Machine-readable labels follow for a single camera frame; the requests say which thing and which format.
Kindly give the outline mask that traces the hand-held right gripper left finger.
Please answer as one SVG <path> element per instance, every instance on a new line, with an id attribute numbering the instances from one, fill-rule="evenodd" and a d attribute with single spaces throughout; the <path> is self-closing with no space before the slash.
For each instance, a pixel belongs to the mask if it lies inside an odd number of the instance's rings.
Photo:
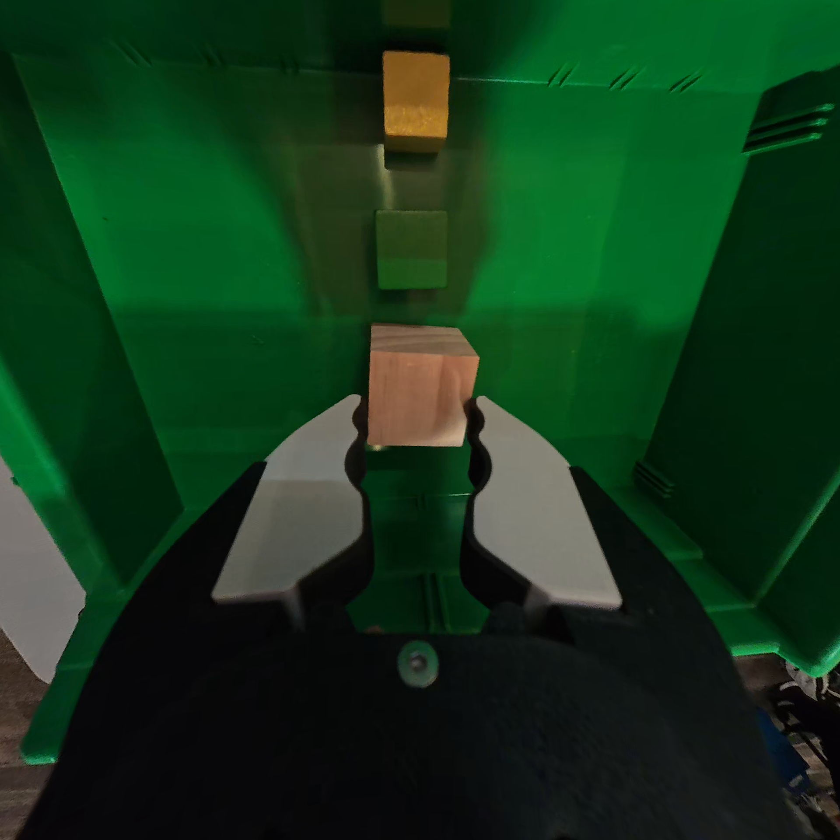
<path id="1" fill-rule="evenodd" d="M 261 473 L 213 588 L 221 606 L 279 603 L 292 627 L 371 583 L 366 402 L 347 395 L 286 437 Z"/>

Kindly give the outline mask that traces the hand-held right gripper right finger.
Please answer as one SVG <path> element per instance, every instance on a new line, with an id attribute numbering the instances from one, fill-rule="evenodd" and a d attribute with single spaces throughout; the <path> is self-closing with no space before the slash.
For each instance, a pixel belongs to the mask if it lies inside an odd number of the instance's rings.
<path id="1" fill-rule="evenodd" d="M 530 628 L 563 612 L 623 619 L 623 596 L 568 460 L 487 396 L 468 404 L 469 495 L 459 574 L 487 610 L 520 609 Z"/>

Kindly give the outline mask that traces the small wooden cube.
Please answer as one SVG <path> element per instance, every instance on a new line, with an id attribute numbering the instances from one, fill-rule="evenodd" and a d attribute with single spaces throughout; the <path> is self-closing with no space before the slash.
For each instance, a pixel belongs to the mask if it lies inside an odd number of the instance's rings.
<path id="1" fill-rule="evenodd" d="M 478 353 L 457 328 L 371 325 L 367 444 L 458 448 Z"/>

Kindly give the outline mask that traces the green plastic bin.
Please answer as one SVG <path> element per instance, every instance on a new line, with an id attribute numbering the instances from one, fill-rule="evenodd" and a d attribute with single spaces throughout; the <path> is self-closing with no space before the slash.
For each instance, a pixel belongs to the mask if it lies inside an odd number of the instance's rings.
<path id="1" fill-rule="evenodd" d="M 389 49 L 450 58 L 437 154 Z M 378 288 L 380 209 L 445 289 Z M 734 655 L 838 666 L 838 2 L 2 2 L 2 457 L 86 596 L 26 763 L 375 322 L 459 328 Z"/>

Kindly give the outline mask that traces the green cube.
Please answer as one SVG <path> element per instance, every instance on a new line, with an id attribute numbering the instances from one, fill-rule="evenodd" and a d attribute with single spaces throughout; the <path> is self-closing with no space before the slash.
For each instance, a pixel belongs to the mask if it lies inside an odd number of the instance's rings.
<path id="1" fill-rule="evenodd" d="M 377 286 L 431 291 L 448 285 L 448 214 L 380 209 L 374 215 Z"/>

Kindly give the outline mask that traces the yellow cube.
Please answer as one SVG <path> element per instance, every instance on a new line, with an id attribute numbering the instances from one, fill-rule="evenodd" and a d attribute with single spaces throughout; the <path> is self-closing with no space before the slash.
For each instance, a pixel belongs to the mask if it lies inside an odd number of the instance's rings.
<path id="1" fill-rule="evenodd" d="M 448 137 L 450 58 L 389 49 L 382 55 L 384 149 L 437 154 Z"/>

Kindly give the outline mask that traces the dark bag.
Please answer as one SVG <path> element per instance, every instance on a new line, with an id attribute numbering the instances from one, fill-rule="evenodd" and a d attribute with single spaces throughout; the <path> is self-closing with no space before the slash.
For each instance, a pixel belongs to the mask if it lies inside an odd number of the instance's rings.
<path id="1" fill-rule="evenodd" d="M 811 677 L 775 654 L 738 657 L 733 663 L 756 706 L 767 711 L 809 765 L 812 789 L 796 798 L 785 791 L 789 802 L 808 818 L 814 835 L 838 831 L 838 668 Z"/>

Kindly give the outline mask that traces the blue object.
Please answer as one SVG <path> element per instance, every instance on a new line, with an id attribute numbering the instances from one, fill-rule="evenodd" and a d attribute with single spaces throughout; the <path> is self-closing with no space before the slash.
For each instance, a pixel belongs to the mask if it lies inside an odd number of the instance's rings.
<path id="1" fill-rule="evenodd" d="M 782 788 L 794 798 L 808 793 L 812 787 L 808 776 L 809 766 L 791 745 L 788 738 L 777 729 L 765 709 L 756 707 L 755 717 L 759 725 L 763 746 L 766 749 L 773 771 Z"/>

